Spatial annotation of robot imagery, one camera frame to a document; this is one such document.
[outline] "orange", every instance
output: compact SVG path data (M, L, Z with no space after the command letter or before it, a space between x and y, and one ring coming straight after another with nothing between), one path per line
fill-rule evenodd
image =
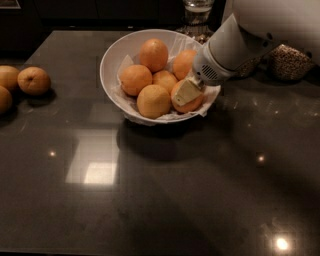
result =
M171 108L170 94L161 85L148 85L139 93L137 106L142 116L156 119L169 113Z
M131 65L119 76L121 88L130 96L138 96L141 90L152 83L150 70L143 65Z
M171 91L171 99L173 98L173 95L175 94L175 92L178 90L178 88L180 87L181 83L184 80L179 81L178 83L175 84L175 86L173 87L172 91ZM191 111L196 110L198 107L200 107L200 105L202 104L202 101L204 99L204 94L200 94L197 98L195 98L194 100L188 102L187 104L183 105L183 106L179 106L177 103L175 103L172 100L172 106L174 107L175 110L177 110L180 113L188 113Z
M164 69L167 65L168 57L168 47L158 38L151 38L145 41L139 51L140 64L148 67L152 73Z
M181 51L173 60L172 71L178 80L184 79L192 68L196 50L186 49Z
M17 81L19 72L19 69L12 66L0 66L0 86L14 92L19 88Z
M169 94L177 82L178 79L168 70L161 70L152 75L152 83L163 86Z
M19 73L18 84L24 93L39 96L50 89L51 79L44 69L28 67Z
M8 89L0 86L0 114L7 112L12 106L12 96Z

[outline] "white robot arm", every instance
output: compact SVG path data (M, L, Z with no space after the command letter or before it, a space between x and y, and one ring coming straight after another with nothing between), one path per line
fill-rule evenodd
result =
M221 85L281 43L320 64L319 0L234 0L231 16L194 59L195 83Z

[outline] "bowl of oranges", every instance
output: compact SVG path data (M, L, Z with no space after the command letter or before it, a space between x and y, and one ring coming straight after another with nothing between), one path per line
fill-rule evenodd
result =
M150 126L205 116L220 86L205 86L198 98L183 106L172 100L201 47L194 39L170 30L128 34L102 57L102 87L124 116L135 123Z

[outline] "white bowl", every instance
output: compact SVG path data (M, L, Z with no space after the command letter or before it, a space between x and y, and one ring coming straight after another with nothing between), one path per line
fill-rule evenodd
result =
M100 64L100 79L108 97L123 111L124 116L127 119L144 125L177 123L199 114L204 116L207 109L218 95L220 91L219 86L212 87L214 89L210 88L211 91L208 95L209 97L207 97L206 104L203 104L198 111L183 115L175 114L174 117L165 115L157 119L149 119L141 116L135 106L133 98L127 97L123 92L123 95L119 94L119 90L121 91L117 76L119 67L123 64L123 60L128 56L132 59L133 63L139 64L138 54L140 47L150 38L158 38L167 45L169 50L169 62L166 69L168 70L170 70L170 65L172 64L170 59L172 60L181 50L198 50L202 47L200 43L186 35L162 29L142 30L120 38L108 48Z

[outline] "glass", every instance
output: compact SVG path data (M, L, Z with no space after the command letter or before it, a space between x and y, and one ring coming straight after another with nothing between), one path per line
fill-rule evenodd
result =
M185 7L184 26L177 31L205 43L213 34L208 27L208 18L215 0L182 1Z

